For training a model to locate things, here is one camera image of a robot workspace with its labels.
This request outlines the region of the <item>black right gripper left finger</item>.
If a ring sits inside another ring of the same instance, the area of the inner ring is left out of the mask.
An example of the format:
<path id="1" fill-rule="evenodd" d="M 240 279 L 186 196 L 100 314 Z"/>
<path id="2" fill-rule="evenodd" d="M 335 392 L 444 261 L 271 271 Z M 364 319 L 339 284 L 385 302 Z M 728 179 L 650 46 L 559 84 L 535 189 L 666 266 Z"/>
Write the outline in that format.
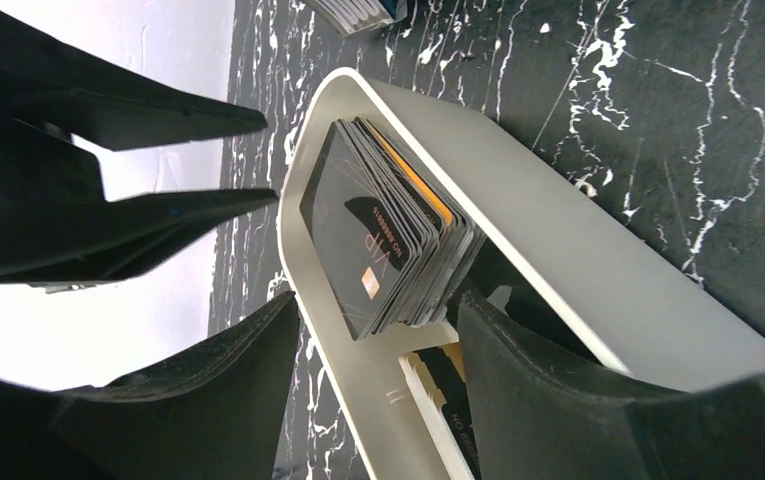
<path id="1" fill-rule="evenodd" d="M 299 327 L 286 291 L 103 387 L 0 380 L 0 479 L 270 478 Z"/>

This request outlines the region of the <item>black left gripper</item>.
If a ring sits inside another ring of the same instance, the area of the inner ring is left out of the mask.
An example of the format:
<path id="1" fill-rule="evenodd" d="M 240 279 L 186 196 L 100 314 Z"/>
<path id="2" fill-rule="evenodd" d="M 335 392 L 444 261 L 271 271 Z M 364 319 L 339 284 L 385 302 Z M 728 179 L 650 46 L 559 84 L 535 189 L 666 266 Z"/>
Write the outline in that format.
<path id="1" fill-rule="evenodd" d="M 257 110 L 171 88 L 0 11 L 0 284 L 138 277 L 278 200 L 273 190 L 252 188 L 107 202 L 95 155 L 27 123 L 49 123 L 113 151 L 267 126 Z"/>

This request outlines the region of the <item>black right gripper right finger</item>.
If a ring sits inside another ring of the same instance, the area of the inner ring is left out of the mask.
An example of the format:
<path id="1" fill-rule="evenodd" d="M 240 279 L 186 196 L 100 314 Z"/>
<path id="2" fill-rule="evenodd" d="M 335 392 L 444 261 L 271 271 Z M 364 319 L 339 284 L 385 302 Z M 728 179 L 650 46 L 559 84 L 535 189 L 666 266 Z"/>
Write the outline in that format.
<path id="1" fill-rule="evenodd" d="M 765 479 L 765 375 L 695 393 L 634 380 L 472 292 L 457 327 L 485 479 Z"/>

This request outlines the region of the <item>black VIP card stack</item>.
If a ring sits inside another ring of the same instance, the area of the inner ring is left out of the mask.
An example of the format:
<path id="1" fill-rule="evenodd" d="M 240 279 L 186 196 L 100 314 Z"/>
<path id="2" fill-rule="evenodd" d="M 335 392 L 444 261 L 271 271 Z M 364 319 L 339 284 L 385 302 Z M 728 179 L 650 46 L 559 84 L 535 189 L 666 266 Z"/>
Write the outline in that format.
<path id="1" fill-rule="evenodd" d="M 441 320 L 485 236 L 414 153 L 371 121 L 333 121 L 299 211 L 355 340 Z"/>

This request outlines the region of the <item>single black VIP card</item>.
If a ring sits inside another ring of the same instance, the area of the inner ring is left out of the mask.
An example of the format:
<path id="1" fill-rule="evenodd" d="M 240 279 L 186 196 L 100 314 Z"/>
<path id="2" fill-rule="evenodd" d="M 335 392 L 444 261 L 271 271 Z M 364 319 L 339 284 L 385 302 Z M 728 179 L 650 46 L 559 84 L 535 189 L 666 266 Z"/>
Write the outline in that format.
<path id="1" fill-rule="evenodd" d="M 399 364 L 448 476 L 480 479 L 461 344 L 407 352 Z"/>

